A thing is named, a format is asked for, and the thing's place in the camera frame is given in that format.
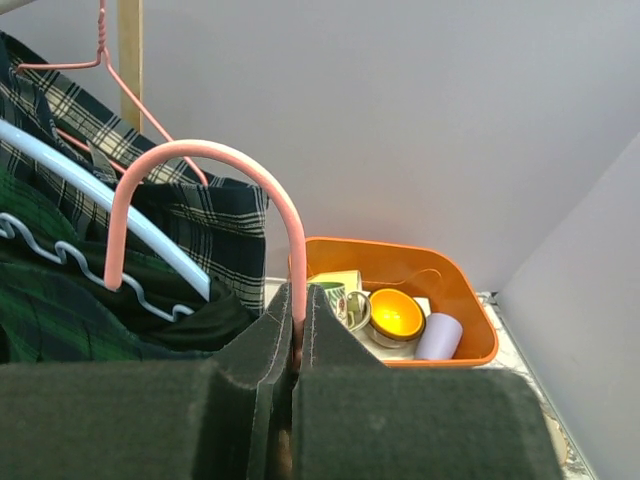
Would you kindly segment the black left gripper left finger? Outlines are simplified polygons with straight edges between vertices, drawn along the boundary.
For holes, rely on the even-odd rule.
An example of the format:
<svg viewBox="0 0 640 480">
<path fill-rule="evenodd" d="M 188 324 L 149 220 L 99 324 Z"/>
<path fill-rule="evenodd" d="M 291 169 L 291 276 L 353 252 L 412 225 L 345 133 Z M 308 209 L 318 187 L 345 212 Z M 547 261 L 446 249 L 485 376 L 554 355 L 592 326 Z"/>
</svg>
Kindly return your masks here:
<svg viewBox="0 0 640 480">
<path fill-rule="evenodd" d="M 277 479 L 289 410 L 292 315 L 281 287 L 204 360 L 1 369 L 5 479 Z"/>
</svg>

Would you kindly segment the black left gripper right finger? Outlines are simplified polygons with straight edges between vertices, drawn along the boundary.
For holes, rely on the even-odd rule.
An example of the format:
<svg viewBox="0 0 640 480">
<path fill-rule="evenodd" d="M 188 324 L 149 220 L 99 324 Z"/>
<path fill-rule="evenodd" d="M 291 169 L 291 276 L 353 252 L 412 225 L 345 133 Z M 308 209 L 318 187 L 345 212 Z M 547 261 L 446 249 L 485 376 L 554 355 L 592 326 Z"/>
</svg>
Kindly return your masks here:
<svg viewBox="0 0 640 480">
<path fill-rule="evenodd" d="M 308 290 L 293 393 L 297 479 L 559 479 L 536 394 L 498 369 L 390 368 Z"/>
</svg>

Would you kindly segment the dark green plaid skirt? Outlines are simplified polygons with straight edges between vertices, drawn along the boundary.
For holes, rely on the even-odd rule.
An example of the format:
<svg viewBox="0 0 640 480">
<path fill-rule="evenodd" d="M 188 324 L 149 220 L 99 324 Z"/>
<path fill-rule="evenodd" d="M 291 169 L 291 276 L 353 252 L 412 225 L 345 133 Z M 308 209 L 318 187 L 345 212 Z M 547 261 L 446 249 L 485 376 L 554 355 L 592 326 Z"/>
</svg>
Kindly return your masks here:
<svg viewBox="0 0 640 480">
<path fill-rule="evenodd" d="M 202 359 L 222 349 L 257 318 L 221 281 L 204 300 L 164 261 L 129 250 L 125 271 L 145 300 L 174 322 L 144 309 L 135 291 L 109 291 L 74 259 L 60 265 L 34 252 L 22 235 L 1 240 L 1 359 L 4 362 Z"/>
</svg>

